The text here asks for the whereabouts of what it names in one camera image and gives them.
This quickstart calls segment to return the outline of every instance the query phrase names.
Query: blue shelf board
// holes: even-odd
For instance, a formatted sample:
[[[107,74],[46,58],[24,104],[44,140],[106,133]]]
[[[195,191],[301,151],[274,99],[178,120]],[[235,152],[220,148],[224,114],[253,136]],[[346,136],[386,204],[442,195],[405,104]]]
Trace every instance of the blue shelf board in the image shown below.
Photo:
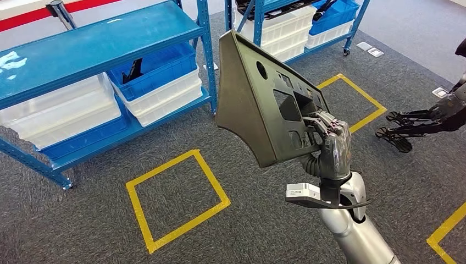
[[[128,123],[128,128],[126,130],[123,130],[122,132],[116,135],[108,137],[104,140],[101,140],[85,148],[82,148],[80,150],[77,150],[73,153],[70,153],[66,156],[63,156],[59,159],[54,160],[53,162],[51,162],[52,169],[54,171],[62,172],[66,169],[73,167],[74,165],[80,162],[83,162],[85,160],[92,158],[93,156],[99,153],[102,153],[106,150],[116,147],[139,135],[142,135],[150,129],[156,128],[168,121],[171,121],[181,114],[189,112],[199,106],[206,104],[207,102],[210,102],[212,100],[212,97],[209,95],[209,93],[204,87],[202,87],[201,89],[202,89],[202,96],[200,98],[194,100],[193,102],[185,105],[184,107],[176,110],[175,112],[169,114],[168,116],[146,127],[142,127],[141,124],[137,121],[137,119],[131,114],[129,114],[129,118],[128,118],[129,123]]]
[[[0,109],[202,34],[170,0],[0,51]]]
[[[353,32],[350,32],[350,33],[348,33],[348,34],[345,34],[345,35],[343,35],[343,36],[341,36],[341,37],[337,37],[337,38],[334,39],[334,40],[328,41],[328,42],[326,42],[326,43],[324,43],[324,44],[321,44],[321,45],[318,45],[318,46],[316,46],[316,47],[313,47],[313,48],[304,48],[304,52],[303,52],[303,53],[299,54],[298,56],[296,56],[296,57],[294,57],[294,58],[291,58],[291,59],[285,61],[285,63],[286,63],[286,64],[293,63],[293,62],[295,62],[295,61],[301,59],[302,57],[305,57],[305,56],[307,56],[307,55],[309,55],[309,54],[311,54],[311,53],[313,53],[313,52],[316,52],[316,51],[318,51],[318,50],[321,50],[321,49],[323,49],[323,48],[327,48],[328,46],[331,46],[331,45],[333,45],[333,44],[335,44],[335,43],[337,43],[337,42],[340,42],[340,41],[342,41],[342,40],[344,40],[344,39],[347,39],[347,38],[351,37],[352,35],[353,35]]]

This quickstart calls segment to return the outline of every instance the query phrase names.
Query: black corrugated cable sleeve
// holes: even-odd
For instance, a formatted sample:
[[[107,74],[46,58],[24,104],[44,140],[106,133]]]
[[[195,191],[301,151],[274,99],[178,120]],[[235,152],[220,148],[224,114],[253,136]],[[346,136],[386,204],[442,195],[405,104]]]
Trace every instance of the black corrugated cable sleeve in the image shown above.
[[[312,156],[304,156],[299,158],[301,164],[303,164],[304,171],[312,176],[318,177],[320,171],[319,159]]]

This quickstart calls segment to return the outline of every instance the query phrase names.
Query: red barrier tape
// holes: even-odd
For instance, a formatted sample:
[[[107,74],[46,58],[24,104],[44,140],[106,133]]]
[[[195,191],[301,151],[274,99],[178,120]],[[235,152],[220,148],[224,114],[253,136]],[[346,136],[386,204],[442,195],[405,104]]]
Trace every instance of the red barrier tape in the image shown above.
[[[104,4],[109,4],[113,2],[117,2],[120,0],[81,0],[77,2],[72,2],[69,4],[66,4],[65,7],[68,10],[68,12],[76,12],[92,7],[97,7],[97,6],[102,6]],[[34,10],[31,12],[27,12],[21,15],[14,16],[12,18],[7,18],[0,20],[0,32],[7,30],[7,29],[12,29],[20,25],[24,25],[42,18],[46,18],[50,16],[50,12],[47,10],[47,8],[41,8],[38,10]]]

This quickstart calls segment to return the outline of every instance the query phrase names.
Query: stacked plastic bin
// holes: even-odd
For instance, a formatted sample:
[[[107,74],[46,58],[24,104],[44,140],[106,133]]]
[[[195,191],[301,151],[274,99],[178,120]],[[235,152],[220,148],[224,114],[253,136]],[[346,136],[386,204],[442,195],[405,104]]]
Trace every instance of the stacked plastic bin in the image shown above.
[[[307,6],[274,19],[264,20],[260,47],[281,61],[287,61],[303,53],[316,11],[315,7]],[[235,9],[236,29],[242,18],[241,13]],[[253,41],[254,21],[246,20],[240,34]]]
[[[132,62],[108,71],[127,109],[145,127],[202,96],[195,50],[188,43],[170,46],[142,58],[141,73],[123,83]]]
[[[325,4],[321,0],[313,5],[317,8]],[[359,5],[352,0],[336,1],[309,31],[307,48],[317,47],[350,32]]]
[[[105,73],[3,109],[0,124],[51,160],[127,127]]]

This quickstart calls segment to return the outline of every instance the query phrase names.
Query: blue shelf frame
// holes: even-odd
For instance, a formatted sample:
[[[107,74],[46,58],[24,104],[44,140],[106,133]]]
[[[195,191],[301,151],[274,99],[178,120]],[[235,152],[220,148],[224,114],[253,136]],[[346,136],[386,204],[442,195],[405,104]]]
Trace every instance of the blue shelf frame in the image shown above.
[[[183,20],[182,22],[183,25],[181,25],[181,27],[184,30],[182,33],[170,35],[160,41],[159,40],[154,41],[150,45],[141,44],[141,46],[139,47],[133,47],[132,50],[130,50],[129,52],[123,52],[123,53],[119,53],[117,56],[116,55],[112,56],[111,59],[99,58],[99,61],[96,62],[95,60],[93,60],[91,63],[88,63],[88,64],[86,64],[85,61],[79,61],[80,65],[84,65],[83,67],[79,69],[72,69],[72,70],[62,69],[61,72],[50,74],[50,76],[47,76],[48,73],[45,73],[45,77],[43,79],[41,79],[42,78],[41,75],[40,76],[38,75],[37,78],[34,78],[35,77],[34,74],[38,74],[38,73],[31,72],[31,70],[28,69],[26,73],[27,75],[32,75],[31,78],[28,78],[26,81],[22,81],[21,84],[11,85],[11,87],[5,85],[5,89],[3,89],[2,87],[2,90],[0,90],[0,109],[4,109],[9,106],[15,105],[17,103],[24,102],[31,98],[37,97],[39,95],[46,94],[50,91],[59,89],[65,85],[69,85],[77,81],[83,80],[85,78],[91,77],[93,75],[99,74],[101,72],[104,72],[118,64],[140,58],[144,56],[145,54],[159,50],[164,47],[168,47],[173,44],[193,40],[192,45],[194,48],[196,48],[199,38],[201,39],[202,44],[203,44],[204,56],[205,56],[206,67],[207,67],[207,77],[208,77],[208,89],[206,90],[204,87],[202,87],[202,96],[200,98],[196,99],[195,101],[189,103],[188,105],[178,109],[177,111],[169,114],[168,116],[162,118],[161,120],[158,120],[157,122],[149,126],[146,126],[146,127],[142,127],[137,121],[137,119],[129,114],[128,115],[128,122],[129,122],[128,129],[114,136],[111,136],[107,139],[96,142],[78,151],[70,153],[64,157],[61,157],[60,159],[57,159],[51,162],[50,166],[39,161],[34,156],[30,155],[29,153],[25,152],[24,150],[20,149],[19,147],[15,146],[14,144],[12,144],[11,142],[7,141],[6,139],[2,137],[0,137],[0,151],[6,153],[7,155],[14,158],[15,160],[23,163],[24,165],[38,172],[39,174],[49,179],[50,181],[58,184],[59,186],[62,187],[63,190],[67,190],[73,186],[73,183],[71,182],[69,178],[66,178],[62,175],[62,171],[69,169],[77,165],[80,162],[88,160],[89,158],[92,158],[93,156],[98,155],[108,149],[111,149],[124,142],[127,142],[153,128],[156,128],[178,117],[181,114],[191,111],[206,103],[210,103],[212,114],[215,114],[217,110],[217,88],[215,84],[212,39],[210,35],[210,22],[209,22],[209,11],[208,11],[208,6],[207,6],[207,0],[197,0],[198,16],[197,16],[196,21],[192,21],[191,19],[189,19],[189,17],[184,12],[182,12],[181,0],[168,0],[162,3],[152,5],[150,7],[135,10],[133,12],[115,16],[110,19],[102,20],[102,21],[99,21],[99,22],[96,22],[90,25],[79,27],[77,29],[65,31],[63,33],[60,33],[60,34],[57,34],[51,37],[43,38],[41,40],[33,41],[33,42],[30,42],[30,43],[27,43],[27,44],[24,44],[18,47],[11,48],[9,50],[0,52],[0,57],[4,56],[5,54],[8,54],[11,51],[27,51],[28,49],[37,50],[38,47],[40,48],[43,47],[45,49],[49,48],[50,46],[65,47],[65,50],[66,50],[66,45],[68,45],[68,43],[63,43],[62,41],[63,39],[73,37],[73,35],[76,35],[79,32],[86,33],[86,30],[88,32],[92,32],[91,31],[93,30],[92,27],[102,26],[99,23],[103,24],[103,26],[108,26],[108,25],[105,25],[105,23],[109,24],[114,21],[121,20],[120,21],[121,25],[124,28],[125,26],[128,26],[129,23],[131,23],[131,18],[134,18],[138,15],[142,15],[145,12],[147,14],[147,12],[157,11],[159,9],[160,9],[159,12],[162,15],[164,15],[165,13],[164,11],[166,11],[164,10],[164,8],[168,8],[169,10],[171,10],[171,12],[173,12],[174,10],[173,6],[175,7],[175,9],[178,9],[179,7],[181,10],[182,14],[180,14],[180,12],[177,12],[177,11],[175,11],[175,13],[176,15],[181,16]],[[164,22],[163,18],[164,16],[156,17],[156,19],[160,20],[159,22]],[[116,26],[114,26],[112,29],[118,32],[118,28]],[[142,27],[141,32],[147,33],[147,28]],[[159,34],[155,34],[157,32],[158,31],[154,29],[154,32],[152,32],[150,36],[157,37],[159,35],[163,35],[163,34],[160,34],[160,32]],[[141,33],[141,39],[146,40],[147,36],[144,36],[143,33]],[[99,50],[93,51],[93,53],[97,54],[97,57],[101,54]],[[33,59],[34,59],[34,55],[32,55],[32,58],[28,59],[28,61],[31,61]],[[74,62],[73,60],[70,60],[66,54],[58,54],[55,57],[52,56],[52,59],[49,61],[49,63],[52,64],[56,62],[59,64],[59,63],[63,63],[63,61],[69,64]],[[5,84],[5,81],[0,79],[0,85],[3,85],[3,84]]]
[[[246,21],[246,17],[249,15],[251,11],[251,6],[254,5],[254,44],[260,46],[260,41],[262,38],[262,23],[264,21],[264,14],[266,12],[270,12],[277,8],[286,6],[297,0],[251,0],[249,6],[246,9],[245,15],[243,16],[243,20],[240,22],[238,30],[240,31],[243,27],[244,22]],[[364,17],[364,13],[367,10],[367,6],[369,5],[370,0],[364,0],[362,3],[358,15],[356,16],[351,31],[348,34],[340,36],[334,40],[326,42],[322,45],[319,45],[314,48],[304,48],[304,52],[294,58],[291,58],[286,61],[287,64],[295,62],[298,59],[301,59],[313,52],[321,50],[323,48],[329,47],[337,42],[340,42],[346,39],[346,43],[343,46],[343,51],[345,55],[349,54],[351,50],[351,43],[353,38],[358,31],[359,25],[361,20]],[[228,31],[233,27],[233,20],[232,20],[232,0],[225,0],[225,30]]]

